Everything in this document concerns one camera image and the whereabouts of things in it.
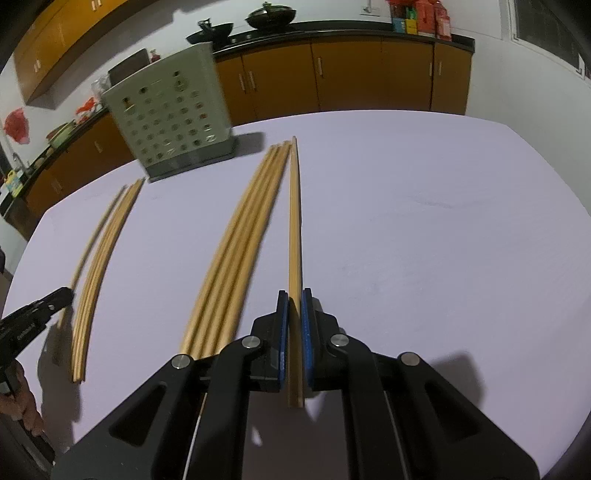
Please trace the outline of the person's left hand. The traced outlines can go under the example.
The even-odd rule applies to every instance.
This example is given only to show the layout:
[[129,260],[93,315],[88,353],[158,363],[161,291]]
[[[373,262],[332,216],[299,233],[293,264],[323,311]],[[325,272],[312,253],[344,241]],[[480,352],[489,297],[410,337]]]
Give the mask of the person's left hand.
[[22,420],[26,430],[33,436],[39,436],[44,430],[43,419],[37,410],[35,397],[29,388],[22,365],[18,361],[14,365],[18,385],[12,395],[1,395],[1,413],[14,421]]

